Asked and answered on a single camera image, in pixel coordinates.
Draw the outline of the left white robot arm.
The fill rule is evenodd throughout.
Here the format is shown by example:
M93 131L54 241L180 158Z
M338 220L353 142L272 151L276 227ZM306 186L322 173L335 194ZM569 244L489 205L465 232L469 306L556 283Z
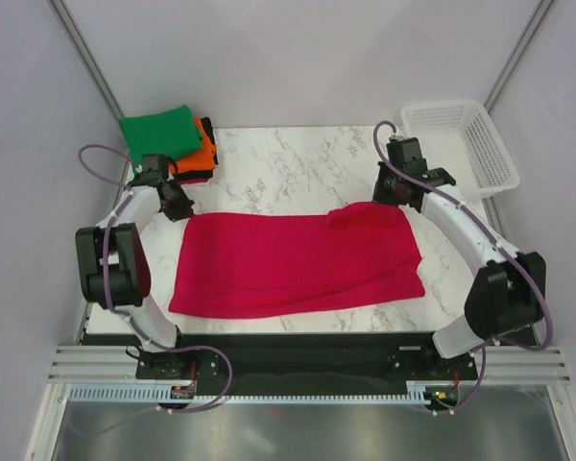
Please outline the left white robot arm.
M120 202L98 224L75 234L80 285L84 298L126 324L147 352L160 352L158 367L181 377L191 354L177 346L179 328L169 321L151 294L152 274L140 233L163 214L176 222L193 216L193 202L181 185L128 184Z

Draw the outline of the red t-shirt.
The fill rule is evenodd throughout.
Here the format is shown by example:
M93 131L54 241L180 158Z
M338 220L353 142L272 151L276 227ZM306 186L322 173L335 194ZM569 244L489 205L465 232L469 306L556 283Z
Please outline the red t-shirt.
M417 299L425 294L421 261L409 221L394 206L206 213L184 230L168 309L241 320Z

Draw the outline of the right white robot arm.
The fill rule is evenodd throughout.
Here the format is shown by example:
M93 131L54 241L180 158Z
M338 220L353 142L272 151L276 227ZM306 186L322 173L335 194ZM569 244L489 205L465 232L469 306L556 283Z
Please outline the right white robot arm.
M472 210L442 168L407 177L380 161L373 200L413 207L445 235L473 273L464 314L433 333L431 348L420 354L422 370L445 376L455 357L496 340L540 352L552 341L552 320L544 297L545 262L505 240Z

